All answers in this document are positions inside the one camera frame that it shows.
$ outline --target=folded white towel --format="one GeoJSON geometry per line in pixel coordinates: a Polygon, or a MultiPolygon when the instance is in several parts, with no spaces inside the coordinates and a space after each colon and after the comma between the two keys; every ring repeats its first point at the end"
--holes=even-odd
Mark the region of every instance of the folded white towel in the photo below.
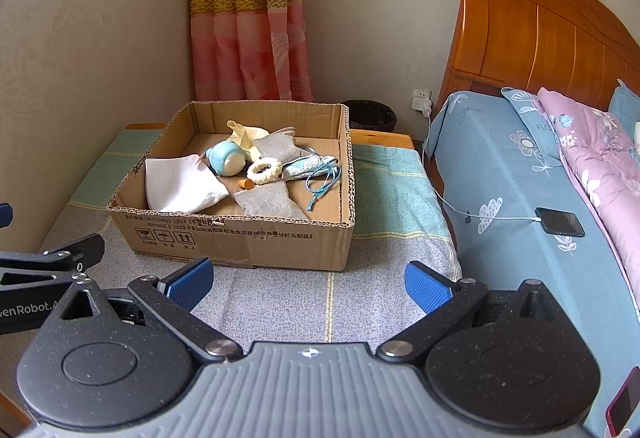
{"type": "Polygon", "coordinates": [[[183,158],[147,158],[146,201],[160,212],[198,212],[229,195],[197,154],[183,158]]]}

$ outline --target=gray fabric pouch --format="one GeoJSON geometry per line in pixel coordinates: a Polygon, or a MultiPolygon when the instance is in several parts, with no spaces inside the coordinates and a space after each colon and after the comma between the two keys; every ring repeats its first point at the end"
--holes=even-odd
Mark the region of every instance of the gray fabric pouch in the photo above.
{"type": "Polygon", "coordinates": [[[275,158],[284,165],[293,162],[301,156],[308,156],[310,154],[309,151],[296,147],[296,144],[293,142],[295,134],[295,128],[279,129],[264,138],[254,140],[254,145],[258,148],[258,151],[260,151],[262,158],[275,158]]]}
{"type": "Polygon", "coordinates": [[[269,216],[306,220],[305,213],[289,198],[286,182],[277,180],[233,195],[245,216],[269,216]]]}

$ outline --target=blue pillow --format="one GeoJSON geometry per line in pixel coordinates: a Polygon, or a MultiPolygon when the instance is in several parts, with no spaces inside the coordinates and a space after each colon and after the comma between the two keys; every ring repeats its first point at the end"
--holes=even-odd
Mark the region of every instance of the blue pillow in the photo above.
{"type": "Polygon", "coordinates": [[[545,117],[533,105],[534,100],[540,104],[538,98],[529,92],[514,88],[503,88],[502,94],[520,115],[524,125],[529,128],[529,132],[533,140],[536,141],[536,145],[546,163],[550,167],[562,166],[556,134],[552,131],[545,117]]]}
{"type": "Polygon", "coordinates": [[[622,129],[634,139],[636,122],[640,122],[640,97],[626,87],[625,83],[618,79],[620,85],[613,92],[609,103],[609,113],[612,113],[622,124],[622,129]]]}

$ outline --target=wooden cylinder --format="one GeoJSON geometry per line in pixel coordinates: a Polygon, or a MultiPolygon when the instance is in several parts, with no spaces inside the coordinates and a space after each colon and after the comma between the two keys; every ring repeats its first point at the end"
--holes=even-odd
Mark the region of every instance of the wooden cylinder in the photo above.
{"type": "Polygon", "coordinates": [[[249,180],[248,178],[243,178],[241,180],[238,180],[238,187],[240,187],[241,189],[244,189],[246,191],[253,189],[255,186],[255,183],[253,180],[249,180]]]}

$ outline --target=wooden headboard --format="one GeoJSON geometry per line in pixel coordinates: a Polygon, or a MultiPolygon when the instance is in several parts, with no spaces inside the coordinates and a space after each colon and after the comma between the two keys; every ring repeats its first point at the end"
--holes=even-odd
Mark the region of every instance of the wooden headboard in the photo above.
{"type": "Polygon", "coordinates": [[[640,91],[640,46],[598,0],[460,0],[435,111],[457,90],[504,86],[606,111],[616,79],[640,91]]]}

